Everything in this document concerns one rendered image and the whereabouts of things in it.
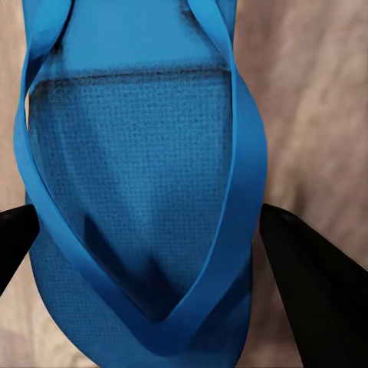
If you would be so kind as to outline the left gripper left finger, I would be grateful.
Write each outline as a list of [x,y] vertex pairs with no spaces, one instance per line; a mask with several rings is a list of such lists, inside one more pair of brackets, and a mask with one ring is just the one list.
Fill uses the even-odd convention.
[[39,232],[38,215],[33,204],[0,213],[0,297]]

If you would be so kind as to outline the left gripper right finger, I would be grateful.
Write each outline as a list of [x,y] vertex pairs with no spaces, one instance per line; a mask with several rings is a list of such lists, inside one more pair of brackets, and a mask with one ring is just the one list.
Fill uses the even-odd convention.
[[368,368],[368,272],[288,210],[259,233],[304,368]]

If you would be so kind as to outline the sandal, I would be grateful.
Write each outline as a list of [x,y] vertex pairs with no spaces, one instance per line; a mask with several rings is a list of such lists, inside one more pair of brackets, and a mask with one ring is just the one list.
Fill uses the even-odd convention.
[[22,0],[14,124],[43,303],[100,368],[235,368],[264,124],[237,0]]

